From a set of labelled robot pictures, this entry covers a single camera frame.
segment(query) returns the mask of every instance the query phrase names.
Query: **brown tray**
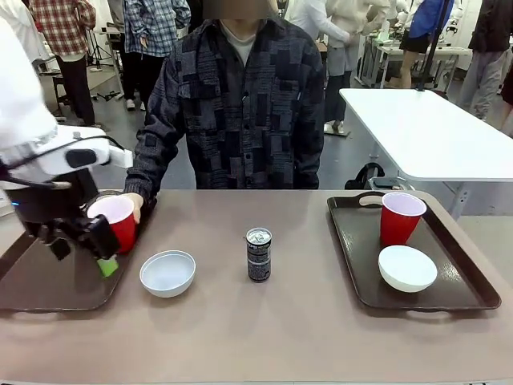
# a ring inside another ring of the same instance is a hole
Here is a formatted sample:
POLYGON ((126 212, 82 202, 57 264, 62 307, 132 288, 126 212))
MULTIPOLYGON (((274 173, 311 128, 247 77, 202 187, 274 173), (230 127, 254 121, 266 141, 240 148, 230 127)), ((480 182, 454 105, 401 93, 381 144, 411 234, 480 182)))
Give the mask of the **brown tray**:
POLYGON ((349 275, 362 303, 376 309, 421 312, 490 310, 500 306, 499 294, 429 205, 408 245, 433 259, 438 277, 432 286, 416 294, 389 286, 378 268, 382 206, 375 202, 381 202, 376 197, 383 195, 366 192, 357 197, 328 199, 349 275), (366 197, 374 197, 373 203, 362 203, 366 197))
MULTIPOLYGON (((100 196, 119 192, 106 191, 100 196)), ((156 201, 143 212, 144 230, 156 201)), ((113 295, 131 255, 117 257, 119 268, 105 278, 96 260, 74 247, 62 261, 45 245, 24 233, 0 258, 0 310, 49 313, 95 310, 113 295)))

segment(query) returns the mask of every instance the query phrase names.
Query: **red cup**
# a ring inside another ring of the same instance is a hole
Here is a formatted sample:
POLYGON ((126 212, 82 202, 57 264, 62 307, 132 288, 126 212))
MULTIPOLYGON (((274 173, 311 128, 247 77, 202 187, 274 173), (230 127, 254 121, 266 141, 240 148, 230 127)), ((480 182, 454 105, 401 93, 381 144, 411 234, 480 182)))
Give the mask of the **red cup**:
POLYGON ((89 218, 104 215, 118 238, 118 253, 127 253, 135 244, 134 202, 123 195, 106 197, 96 201, 87 210, 89 218))
POLYGON ((405 245, 426 210, 426 204, 413 195, 405 192, 386 194, 383 197, 382 245, 405 245))

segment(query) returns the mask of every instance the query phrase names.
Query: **cable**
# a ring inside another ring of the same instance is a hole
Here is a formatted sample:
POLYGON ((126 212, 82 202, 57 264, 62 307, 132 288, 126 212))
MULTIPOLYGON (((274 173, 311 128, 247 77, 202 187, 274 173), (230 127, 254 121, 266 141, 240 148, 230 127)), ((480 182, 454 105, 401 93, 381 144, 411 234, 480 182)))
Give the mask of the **cable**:
POLYGON ((50 190, 64 190, 70 188, 71 183, 69 182, 31 182, 29 180, 18 179, 12 176, 4 177, 1 181, 20 184, 21 186, 32 187, 32 188, 48 188, 50 190))
POLYGON ((46 156, 48 154, 51 154, 52 152, 56 152, 56 151, 61 150, 63 148, 69 147, 69 146, 71 146, 73 144, 76 144, 78 142, 83 142, 85 140, 93 140, 93 139, 107 139, 111 143, 113 143, 117 148, 120 148, 123 151, 125 150, 125 148, 121 144, 116 142, 110 136, 107 136, 107 135, 89 136, 87 138, 78 138, 77 140, 75 140, 73 142, 66 143, 66 144, 63 144, 63 145, 55 147, 55 148, 51 148, 50 150, 46 150, 45 152, 41 152, 40 154, 34 154, 34 155, 31 155, 31 156, 28 156, 27 158, 19 160, 18 162, 15 162, 13 164, 5 164, 6 170, 7 171, 14 170, 15 168, 19 168, 19 167, 22 167, 22 166, 24 166, 26 164, 29 164, 30 162, 33 162, 34 160, 36 160, 36 159, 38 159, 38 158, 40 158, 42 156, 46 156))

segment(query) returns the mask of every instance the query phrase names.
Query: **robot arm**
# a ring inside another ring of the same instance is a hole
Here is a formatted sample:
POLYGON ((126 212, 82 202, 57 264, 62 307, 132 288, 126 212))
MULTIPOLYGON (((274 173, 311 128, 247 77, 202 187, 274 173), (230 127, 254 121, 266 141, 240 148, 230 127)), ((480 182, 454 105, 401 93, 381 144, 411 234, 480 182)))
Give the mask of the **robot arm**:
POLYGON ((109 259, 119 244, 106 218, 89 219, 84 212, 98 195, 89 169, 107 163, 131 167, 131 152, 111 146, 98 128, 58 126, 29 59, 1 18, 0 36, 0 51, 10 53, 0 62, 0 188, 26 231, 57 258, 69 254, 72 241, 109 259))

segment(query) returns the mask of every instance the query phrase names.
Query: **black jacket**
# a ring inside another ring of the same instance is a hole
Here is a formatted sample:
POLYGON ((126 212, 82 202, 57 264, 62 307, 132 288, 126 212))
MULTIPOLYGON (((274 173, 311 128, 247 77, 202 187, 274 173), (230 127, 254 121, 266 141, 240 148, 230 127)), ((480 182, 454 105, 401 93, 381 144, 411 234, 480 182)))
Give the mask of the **black jacket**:
POLYGON ((469 48, 477 52, 504 52, 513 32, 513 0, 483 0, 469 48))
POLYGON ((323 87, 319 50, 298 26, 263 22, 244 68, 205 21, 164 62, 125 191, 154 197, 183 136, 197 188, 317 189, 323 87))

